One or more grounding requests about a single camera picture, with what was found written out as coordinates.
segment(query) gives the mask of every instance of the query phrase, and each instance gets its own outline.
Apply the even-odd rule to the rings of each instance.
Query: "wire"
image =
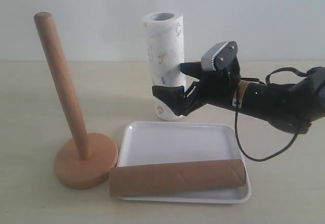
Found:
[[[238,136],[238,129],[237,129],[237,124],[238,124],[238,114],[239,114],[239,87],[237,86],[237,91],[236,91],[236,111],[235,111],[235,136],[236,136],[236,140],[237,140],[237,144],[238,147],[240,149],[240,151],[243,153],[244,156],[246,156],[248,159],[250,159],[251,161],[254,162],[265,162],[269,159],[272,159],[276,156],[278,156],[279,154],[285,152],[287,149],[289,149],[293,143],[295,142],[296,138],[298,137],[299,134],[299,129],[297,130],[297,132],[294,134],[293,138],[290,140],[290,142],[281,150],[279,150],[278,152],[271,154],[265,158],[253,158],[251,156],[249,156],[243,149],[243,147],[241,146],[241,143],[239,141],[239,136]]]

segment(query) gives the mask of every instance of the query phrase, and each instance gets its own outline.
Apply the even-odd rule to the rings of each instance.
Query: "round wooden base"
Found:
[[[89,133],[87,137],[91,153],[87,160],[79,157],[73,139],[56,155],[55,174],[67,187],[86,189],[100,185],[108,179],[110,169],[117,163],[118,148],[111,138],[99,133]]]

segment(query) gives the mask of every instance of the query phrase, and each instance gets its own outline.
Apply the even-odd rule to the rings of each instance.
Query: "paper towel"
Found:
[[[185,75],[179,66],[185,61],[183,14],[177,11],[153,12],[143,17],[143,26],[152,85],[185,87]],[[181,117],[157,98],[154,105],[156,115],[163,120]]]

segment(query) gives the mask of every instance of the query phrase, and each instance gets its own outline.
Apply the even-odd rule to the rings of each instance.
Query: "plastic tray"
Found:
[[[226,124],[136,121],[124,131],[117,167],[240,158],[235,138]],[[191,191],[169,195],[120,197],[123,200],[239,204],[251,195],[247,175],[240,188]]]

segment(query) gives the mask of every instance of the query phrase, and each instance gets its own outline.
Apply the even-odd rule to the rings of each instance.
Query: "beige table surface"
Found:
[[[147,64],[71,62],[89,132],[120,145],[132,121],[154,114]],[[265,76],[276,68],[306,71],[325,62],[242,62],[242,76]],[[274,82],[296,82],[290,73]],[[234,113],[205,106],[180,121],[234,125]],[[239,117],[244,149],[263,157],[291,135],[266,122]],[[325,223],[325,118],[292,148],[264,163],[246,159],[252,195],[240,205],[128,202],[109,197],[108,183],[89,190],[63,187],[53,160],[71,138],[46,62],[0,63],[0,223]]]

